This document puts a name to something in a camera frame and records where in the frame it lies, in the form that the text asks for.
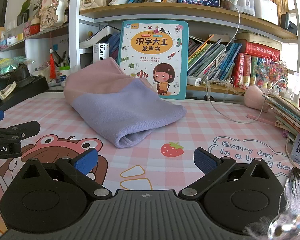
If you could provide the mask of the pink and lilac sweater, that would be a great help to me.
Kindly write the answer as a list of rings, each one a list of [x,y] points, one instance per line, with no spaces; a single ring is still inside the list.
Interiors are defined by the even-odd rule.
[[[70,74],[64,96],[82,119],[117,148],[133,147],[186,115],[162,100],[145,78],[126,75],[113,58]]]

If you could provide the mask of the white wristwatch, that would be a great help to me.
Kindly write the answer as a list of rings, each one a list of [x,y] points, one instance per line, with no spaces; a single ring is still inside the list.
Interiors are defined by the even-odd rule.
[[[7,87],[0,91],[0,99],[5,100],[16,88],[17,84],[13,81]]]

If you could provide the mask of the black case on left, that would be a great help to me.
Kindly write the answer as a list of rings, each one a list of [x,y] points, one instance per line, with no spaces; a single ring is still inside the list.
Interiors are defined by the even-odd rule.
[[[31,76],[32,82],[24,87],[16,87],[4,100],[0,101],[0,110],[6,111],[11,107],[41,94],[49,89],[46,78],[43,76]]]

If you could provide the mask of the iridescent wrapped bundle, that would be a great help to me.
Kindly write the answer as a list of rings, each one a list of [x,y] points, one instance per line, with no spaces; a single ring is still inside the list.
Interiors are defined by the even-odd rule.
[[[19,67],[20,64],[28,65],[32,63],[34,63],[34,60],[25,58],[23,56],[13,57],[11,59],[0,58],[0,76],[13,72]]]

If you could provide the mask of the red tassel ornament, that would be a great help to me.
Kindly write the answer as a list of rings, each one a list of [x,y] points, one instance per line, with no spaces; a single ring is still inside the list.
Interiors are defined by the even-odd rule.
[[[56,71],[55,71],[55,61],[53,58],[53,49],[50,48],[50,78],[55,79],[56,78]]]

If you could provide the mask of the white pen cup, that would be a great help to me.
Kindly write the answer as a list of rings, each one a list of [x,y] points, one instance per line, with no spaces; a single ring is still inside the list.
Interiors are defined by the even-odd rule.
[[[71,74],[70,66],[61,66],[59,68],[59,77],[60,77],[60,82],[62,87],[65,86],[66,79],[70,74]]]

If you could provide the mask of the stack of books on table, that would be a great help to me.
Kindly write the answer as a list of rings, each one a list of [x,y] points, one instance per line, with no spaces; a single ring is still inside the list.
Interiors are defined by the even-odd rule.
[[[263,95],[263,97],[265,103],[274,110],[277,123],[282,129],[293,134],[295,137],[291,140],[297,140],[297,144],[300,145],[300,109],[297,104],[273,93],[270,96]]]

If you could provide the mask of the pink plush toy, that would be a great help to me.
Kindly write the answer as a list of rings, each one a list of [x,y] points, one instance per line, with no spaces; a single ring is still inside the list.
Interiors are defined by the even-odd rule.
[[[256,110],[262,110],[265,113],[270,109],[267,104],[263,104],[265,99],[263,97],[263,92],[260,90],[257,85],[249,86],[244,94],[244,104]]]

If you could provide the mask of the lucky cat figurine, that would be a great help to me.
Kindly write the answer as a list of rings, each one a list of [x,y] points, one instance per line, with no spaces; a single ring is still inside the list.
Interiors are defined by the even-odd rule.
[[[68,17],[65,13],[68,7],[68,0],[42,0],[39,11],[40,29],[60,27],[65,24]]]

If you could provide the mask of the white power adapter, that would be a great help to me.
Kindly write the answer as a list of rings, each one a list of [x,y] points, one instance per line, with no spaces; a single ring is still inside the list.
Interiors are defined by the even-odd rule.
[[[194,86],[194,87],[198,87],[200,86],[202,83],[202,80],[200,77],[194,77],[194,76],[188,76],[187,77],[187,84]]]

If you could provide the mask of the red dictionary books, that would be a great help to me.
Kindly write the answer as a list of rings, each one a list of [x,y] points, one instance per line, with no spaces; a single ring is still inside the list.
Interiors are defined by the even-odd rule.
[[[249,42],[244,39],[235,40],[235,43],[239,46],[237,63],[232,72],[235,87],[254,85],[257,67],[267,61],[278,62],[281,56],[279,49],[265,44]]]

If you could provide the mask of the colourful bead bouquet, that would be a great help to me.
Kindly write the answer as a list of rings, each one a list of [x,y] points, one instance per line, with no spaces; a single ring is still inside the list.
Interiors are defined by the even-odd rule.
[[[255,69],[256,81],[259,86],[265,83],[279,87],[279,90],[288,88],[288,69],[283,61],[270,61],[265,58],[258,58],[257,67]]]

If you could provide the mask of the leaning row of blue books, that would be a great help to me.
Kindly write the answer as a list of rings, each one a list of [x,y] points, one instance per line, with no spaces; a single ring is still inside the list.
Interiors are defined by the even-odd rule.
[[[213,42],[210,37],[196,48],[188,59],[187,74],[202,81],[227,80],[235,64],[242,44]]]

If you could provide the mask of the white storage box on shelf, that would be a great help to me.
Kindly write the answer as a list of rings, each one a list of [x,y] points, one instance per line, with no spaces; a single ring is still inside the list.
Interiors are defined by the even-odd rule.
[[[255,17],[278,25],[277,5],[271,0],[254,0]]]

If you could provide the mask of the white bookshelf frame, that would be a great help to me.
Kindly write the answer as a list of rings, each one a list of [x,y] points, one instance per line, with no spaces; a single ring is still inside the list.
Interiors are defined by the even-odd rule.
[[[189,23],[189,33],[204,37],[208,34],[229,33],[236,29],[256,33],[281,43],[300,44],[300,35],[295,35],[267,21],[238,15],[223,8],[180,3],[136,3],[106,6],[86,11],[79,10],[80,0],[69,0],[69,55],[73,73],[83,68],[79,48],[80,30],[88,26],[100,29],[103,25],[134,19],[182,20]]]

